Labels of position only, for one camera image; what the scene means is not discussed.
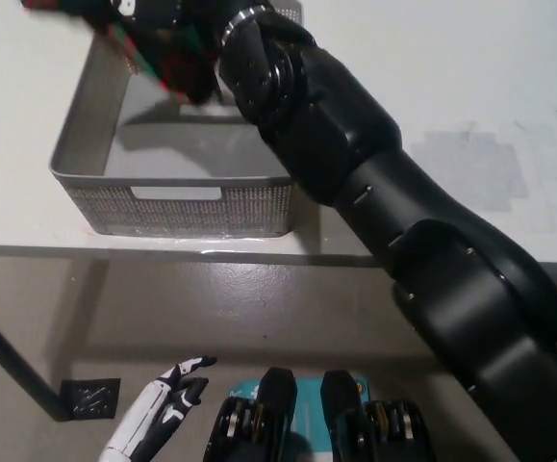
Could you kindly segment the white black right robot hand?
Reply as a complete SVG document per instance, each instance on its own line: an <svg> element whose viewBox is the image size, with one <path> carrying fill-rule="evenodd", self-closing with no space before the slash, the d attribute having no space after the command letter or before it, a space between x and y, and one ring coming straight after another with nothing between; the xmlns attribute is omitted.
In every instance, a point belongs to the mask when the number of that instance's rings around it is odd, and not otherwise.
<svg viewBox="0 0 557 462"><path fill-rule="evenodd" d="M141 74L194 105L222 91L221 37L242 1L67 1L63 6L109 40Z"/></svg>

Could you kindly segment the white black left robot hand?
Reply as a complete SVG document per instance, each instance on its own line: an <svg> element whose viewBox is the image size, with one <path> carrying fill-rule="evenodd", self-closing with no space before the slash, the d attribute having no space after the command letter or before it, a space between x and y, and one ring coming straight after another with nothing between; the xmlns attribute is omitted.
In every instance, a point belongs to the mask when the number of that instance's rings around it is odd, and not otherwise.
<svg viewBox="0 0 557 462"><path fill-rule="evenodd" d="M189 411L201 403L209 379L194 376L216 363L202 355L180 362L149 382L123 415L101 461L150 461L181 426Z"/></svg>

